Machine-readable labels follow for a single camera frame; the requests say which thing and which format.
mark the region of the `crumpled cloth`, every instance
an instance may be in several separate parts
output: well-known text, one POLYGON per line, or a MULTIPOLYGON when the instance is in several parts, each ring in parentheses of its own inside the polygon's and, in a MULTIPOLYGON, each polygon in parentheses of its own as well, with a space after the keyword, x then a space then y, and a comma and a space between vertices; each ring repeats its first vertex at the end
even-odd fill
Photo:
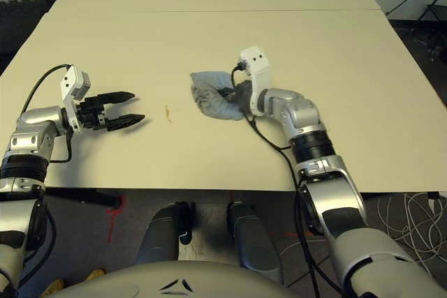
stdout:
POLYGON ((190 74, 191 91, 198 109, 211 118, 241 120, 244 115, 236 102, 229 73, 203 71, 190 74))

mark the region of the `red tape mark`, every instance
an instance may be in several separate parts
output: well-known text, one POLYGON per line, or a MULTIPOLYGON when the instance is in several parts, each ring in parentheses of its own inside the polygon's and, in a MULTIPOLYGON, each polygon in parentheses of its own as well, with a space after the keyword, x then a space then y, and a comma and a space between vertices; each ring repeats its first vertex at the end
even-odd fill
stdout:
POLYGON ((112 232, 113 232, 113 228, 115 226, 115 218, 118 214, 123 213, 124 205, 126 204, 126 196, 125 195, 122 195, 121 197, 119 197, 119 199, 121 199, 121 206, 118 209, 106 209, 105 210, 106 214, 112 214, 112 216, 110 217, 109 235, 107 237, 108 244, 112 241, 112 232))

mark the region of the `tripod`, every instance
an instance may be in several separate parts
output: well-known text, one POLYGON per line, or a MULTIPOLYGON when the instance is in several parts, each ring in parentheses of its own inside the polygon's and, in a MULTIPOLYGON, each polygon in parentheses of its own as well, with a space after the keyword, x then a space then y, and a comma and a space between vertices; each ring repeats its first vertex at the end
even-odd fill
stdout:
MULTIPOLYGON (((385 12, 385 15, 389 15, 392 12, 394 12, 395 10, 397 10, 399 7, 401 7, 402 5, 404 5, 407 1, 409 0, 403 0, 399 5, 397 5, 396 7, 394 7, 392 10, 389 10, 388 12, 385 12)), ((403 40, 408 33, 413 32, 416 25, 422 21, 422 19, 429 13, 431 12, 431 14, 433 14, 433 16, 436 18, 436 20, 438 22, 443 21, 441 17, 439 17, 439 15, 436 13, 435 8, 437 7, 436 3, 438 0, 434 0, 432 3, 430 3, 429 5, 427 5, 427 8, 424 10, 424 12, 418 17, 418 19, 411 25, 410 29, 401 37, 401 39, 403 40)))

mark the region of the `black cable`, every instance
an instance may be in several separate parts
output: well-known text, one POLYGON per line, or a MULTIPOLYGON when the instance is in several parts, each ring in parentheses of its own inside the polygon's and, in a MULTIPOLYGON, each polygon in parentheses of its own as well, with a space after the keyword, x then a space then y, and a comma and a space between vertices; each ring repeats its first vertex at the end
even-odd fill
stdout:
MULTIPOLYGON (((236 71, 238 70, 244 70, 243 68, 243 64, 239 63, 232 71, 231 71, 231 84, 233 85, 234 90, 236 90, 236 85, 235 85, 235 80, 234 80, 234 74, 236 71)), ((277 145, 275 145, 274 143, 272 143, 271 141, 269 141, 259 130, 258 127, 256 126, 256 122, 255 122, 255 117, 253 118, 252 121, 250 121, 250 119, 248 118, 248 116, 246 115, 245 111, 242 109, 242 113, 244 115, 244 118, 247 120, 247 122, 249 123, 249 125, 251 126, 251 128, 255 131, 256 134, 258 134, 258 136, 263 139, 264 141, 266 141, 275 151, 277 151, 278 153, 280 153, 283 158, 286 160, 287 162, 287 166, 291 172, 292 175, 292 180, 293 180, 293 185, 295 186, 295 191, 296 191, 296 196, 295 196, 295 202, 293 205, 293 217, 294 217, 294 223, 295 223, 295 229, 297 231, 297 235, 298 235, 298 239, 300 240, 301 243, 301 247, 303 249, 303 253, 305 255, 305 260, 307 263, 307 266, 309 267, 309 273, 312 279, 312 285, 314 287, 314 293, 315 293, 315 297, 319 298, 320 297, 320 292, 318 291, 318 285, 316 282, 316 277, 315 277, 315 273, 314 273, 314 267, 318 267, 318 265, 315 263, 315 261, 312 258, 312 255, 309 251, 309 246, 307 245, 307 241, 304 237, 304 229, 302 227, 302 220, 301 220, 301 206, 300 206, 300 201, 299 201, 299 196, 298 196, 298 189, 300 187, 296 176, 295 176, 295 172, 293 171, 293 166, 292 163, 290 162, 290 160, 288 159, 288 157, 286 156, 286 154, 283 152, 283 150, 285 149, 290 149, 290 147, 278 147, 277 145)))
MULTIPOLYGON (((25 104, 23 105, 22 111, 20 114, 25 113, 28 110, 28 106, 31 102, 31 99, 34 97, 34 94, 36 93, 39 86, 42 84, 42 82, 45 80, 46 77, 51 75, 56 70, 59 70, 60 68, 68 68, 70 67, 70 64, 59 64, 58 66, 55 66, 51 68, 49 71, 43 74, 43 76, 37 81, 37 83, 34 85, 33 89, 28 95, 27 100, 25 101, 25 104)), ((67 146, 67 152, 68 152, 68 158, 65 160, 51 160, 50 163, 67 163, 71 160, 71 138, 73 137, 73 130, 71 128, 68 129, 66 134, 66 146, 67 146)))
MULTIPOLYGON (((238 64, 232 71, 231 71, 231 84, 233 85, 233 89, 236 91, 236 84, 235 84, 235 72, 238 70, 243 70, 242 64, 238 64)), ((277 145, 275 145, 273 142, 271 142, 270 140, 268 140, 264 134, 262 134, 259 130, 258 130, 258 126, 256 125, 256 115, 253 116, 253 119, 250 120, 247 116, 247 114, 245 113, 244 109, 241 109, 242 114, 244 115, 245 120, 247 120, 247 122, 249 123, 250 127, 255 131, 256 134, 258 134, 258 136, 263 139, 264 141, 266 141, 274 150, 276 151, 281 151, 281 150, 286 150, 286 149, 290 149, 290 146, 287 147, 278 147, 277 145)))
POLYGON ((36 254, 37 254, 37 251, 34 251, 32 254, 29 254, 25 259, 23 259, 23 262, 29 262, 29 261, 31 261, 33 258, 34 258, 34 256, 36 256, 36 254))
POLYGON ((55 66, 54 68, 51 68, 49 71, 43 74, 43 76, 40 78, 40 80, 37 81, 36 85, 34 85, 33 89, 29 93, 29 96, 27 100, 25 101, 25 104, 23 105, 22 111, 20 114, 25 113, 28 110, 29 103, 31 102, 31 99, 33 98, 34 94, 36 93, 39 86, 42 84, 42 82, 45 80, 46 77, 51 75, 56 70, 59 70, 60 68, 69 68, 70 64, 59 64, 58 66, 55 66))
POLYGON ((51 160, 50 163, 67 163, 71 160, 71 138, 73 137, 73 129, 68 127, 67 134, 65 134, 65 141, 67 144, 68 158, 65 160, 51 160))
MULTIPOLYGON (((325 258, 323 258, 320 262, 316 263, 317 265, 320 265, 321 263, 323 263, 324 261, 329 259, 329 255, 326 256, 325 258)), ((292 285, 295 285, 296 283, 298 283, 299 281, 301 281, 304 277, 306 277, 309 274, 309 271, 306 271, 303 275, 301 275, 300 277, 298 277, 297 279, 295 279, 293 282, 291 282, 290 284, 286 285, 286 288, 291 287, 292 285)))
POLYGON ((51 226, 51 231, 52 231, 52 236, 51 236, 51 242, 50 245, 48 246, 47 251, 45 252, 45 255, 42 257, 42 259, 38 262, 38 264, 25 276, 20 280, 20 284, 19 284, 19 288, 22 287, 27 281, 29 281, 29 279, 34 276, 34 274, 43 266, 43 264, 46 262, 46 260, 48 259, 48 257, 50 256, 53 248, 54 248, 54 244, 56 243, 56 223, 54 221, 53 215, 50 213, 50 210, 47 209, 47 217, 48 217, 48 221, 50 222, 50 226, 51 226))
POLYGON ((304 230, 302 227, 302 218, 301 218, 301 206, 300 206, 300 196, 298 190, 300 188, 300 183, 296 186, 295 190, 295 200, 293 202, 293 223, 295 224, 295 230, 298 235, 298 239, 300 240, 302 252, 305 255, 305 260, 307 263, 307 267, 309 268, 310 279, 312 280, 312 285, 314 286, 315 297, 320 297, 320 292, 318 291, 318 284, 316 282, 316 277, 314 273, 314 262, 312 262, 313 257, 310 253, 309 246, 307 245, 307 240, 305 239, 304 230))

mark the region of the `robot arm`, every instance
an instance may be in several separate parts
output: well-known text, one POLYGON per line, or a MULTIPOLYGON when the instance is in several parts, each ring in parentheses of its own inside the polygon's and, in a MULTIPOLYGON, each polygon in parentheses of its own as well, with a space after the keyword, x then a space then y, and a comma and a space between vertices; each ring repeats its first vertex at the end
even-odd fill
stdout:
POLYGON ((132 97, 127 92, 84 98, 90 88, 88 74, 70 66, 61 81, 64 108, 29 110, 20 115, 0 166, 0 297, 14 297, 20 283, 24 256, 45 240, 45 177, 51 162, 54 139, 87 128, 109 131, 136 124, 145 116, 128 114, 105 117, 103 104, 120 103, 132 97))
POLYGON ((362 197, 335 153, 315 104, 293 91, 270 86, 270 64, 257 47, 241 53, 242 109, 282 124, 300 178, 297 192, 307 226, 328 241, 339 284, 351 297, 446 297, 443 289, 388 235, 366 224, 362 197))

